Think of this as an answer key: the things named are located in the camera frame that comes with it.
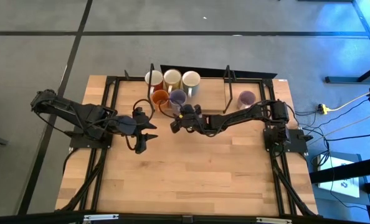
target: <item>wooden tabletop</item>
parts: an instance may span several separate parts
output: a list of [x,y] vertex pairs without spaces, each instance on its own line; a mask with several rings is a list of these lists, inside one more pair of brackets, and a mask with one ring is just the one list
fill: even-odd
[[[83,104],[100,104],[105,80],[106,76],[90,76]],[[222,100],[229,100],[228,84],[222,80],[203,82],[198,93],[200,97],[192,99],[191,103],[200,104],[204,112],[207,109],[209,113],[222,113],[225,106]],[[276,98],[293,106],[287,81],[273,80],[273,86]],[[209,96],[207,90],[217,91],[213,94],[215,97],[201,97]],[[227,113],[237,111],[236,102],[241,91],[250,90],[257,101],[261,99],[257,84],[233,83],[232,90],[234,99]],[[120,82],[116,104],[118,114],[131,114],[133,103],[146,98],[146,92],[144,82]],[[150,114],[147,103],[139,106]],[[173,134],[169,126],[172,121],[159,112],[154,114],[151,123],[158,128],[143,132],[159,137],[148,141],[148,149],[140,155],[127,148],[125,138],[113,138],[103,172],[99,212],[278,215],[272,168],[263,143],[263,122],[238,124],[209,138],[198,133],[189,134],[184,129]],[[290,118],[288,127],[296,128],[293,118]],[[69,159],[56,208],[66,205],[83,184],[89,155],[89,149],[80,149]],[[287,160],[292,186],[308,208],[317,213],[304,158],[287,153]],[[93,185],[86,208],[90,208],[92,192]],[[290,213],[283,186],[282,195],[285,211]]]

